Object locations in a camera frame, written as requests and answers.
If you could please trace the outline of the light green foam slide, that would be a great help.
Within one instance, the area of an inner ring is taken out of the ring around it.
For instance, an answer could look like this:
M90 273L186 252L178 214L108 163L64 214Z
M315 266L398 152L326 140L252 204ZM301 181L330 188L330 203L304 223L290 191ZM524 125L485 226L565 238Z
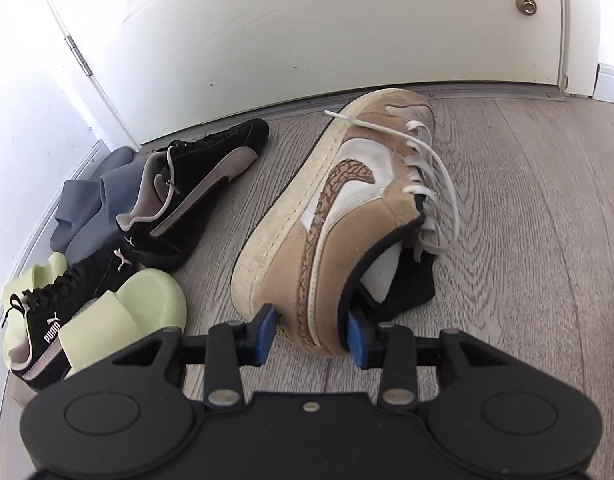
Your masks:
M188 319L184 292L168 273L144 269L116 292L104 292L58 332L73 375L167 327L183 330Z

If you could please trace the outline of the tan white sneaker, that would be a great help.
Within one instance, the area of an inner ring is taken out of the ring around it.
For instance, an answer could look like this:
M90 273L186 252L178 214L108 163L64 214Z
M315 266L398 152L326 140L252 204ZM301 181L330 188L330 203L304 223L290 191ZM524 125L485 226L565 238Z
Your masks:
M453 182L433 150L435 116L420 94L388 88L359 96L260 220L231 280L235 310L266 304L298 348L337 358L348 318L388 322L435 296L435 259L458 238L440 228L439 194Z

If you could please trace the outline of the black suede sneaker upright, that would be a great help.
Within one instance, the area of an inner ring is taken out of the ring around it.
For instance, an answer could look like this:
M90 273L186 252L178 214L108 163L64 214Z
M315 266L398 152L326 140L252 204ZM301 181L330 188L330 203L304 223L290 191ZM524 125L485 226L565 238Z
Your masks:
M269 131L254 118L197 141L174 140L147 157L136 203L116 217L140 263L171 273L188 261L218 199L256 162Z

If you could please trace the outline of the blue grey foam slide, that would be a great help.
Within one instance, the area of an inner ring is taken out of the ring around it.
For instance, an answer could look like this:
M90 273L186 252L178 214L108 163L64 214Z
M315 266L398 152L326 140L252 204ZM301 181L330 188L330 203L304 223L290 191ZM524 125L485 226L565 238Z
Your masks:
M119 235L118 214L128 214L138 198L145 159L107 171L101 177L101 209L76 234L66 250L66 260L75 264L89 257Z

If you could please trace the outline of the black Puma sneaker lying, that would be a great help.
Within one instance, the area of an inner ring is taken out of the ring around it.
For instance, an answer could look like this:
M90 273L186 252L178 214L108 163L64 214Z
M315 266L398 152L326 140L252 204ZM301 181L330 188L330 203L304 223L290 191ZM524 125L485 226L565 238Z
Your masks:
M34 391L64 378L70 365L58 340L60 329L104 292L120 289L137 270L133 250L112 243L75 264L67 263L67 270L52 284L25 290L22 299L13 295L11 306L25 315L30 350L27 361L8 368L10 372Z

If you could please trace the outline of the white door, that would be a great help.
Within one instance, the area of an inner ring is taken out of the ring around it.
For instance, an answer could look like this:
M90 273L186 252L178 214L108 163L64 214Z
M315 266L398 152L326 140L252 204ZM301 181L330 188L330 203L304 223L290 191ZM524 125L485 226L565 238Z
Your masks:
M433 81L555 84L562 0L49 0L136 142L276 103Z

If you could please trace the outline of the metal door hinge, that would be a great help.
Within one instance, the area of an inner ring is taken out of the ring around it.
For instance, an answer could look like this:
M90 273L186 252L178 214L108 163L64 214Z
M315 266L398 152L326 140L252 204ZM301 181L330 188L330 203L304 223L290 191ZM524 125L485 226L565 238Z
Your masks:
M72 38L72 36L67 35L65 37L65 42L68 45L69 51L72 52L72 55L74 56L75 60L77 61L79 67L82 69L83 73L87 76L87 77L91 77L93 75L93 72L91 70L91 67L89 66L88 62L86 62L86 59L84 58L83 54L81 53L78 44L76 44L75 39Z

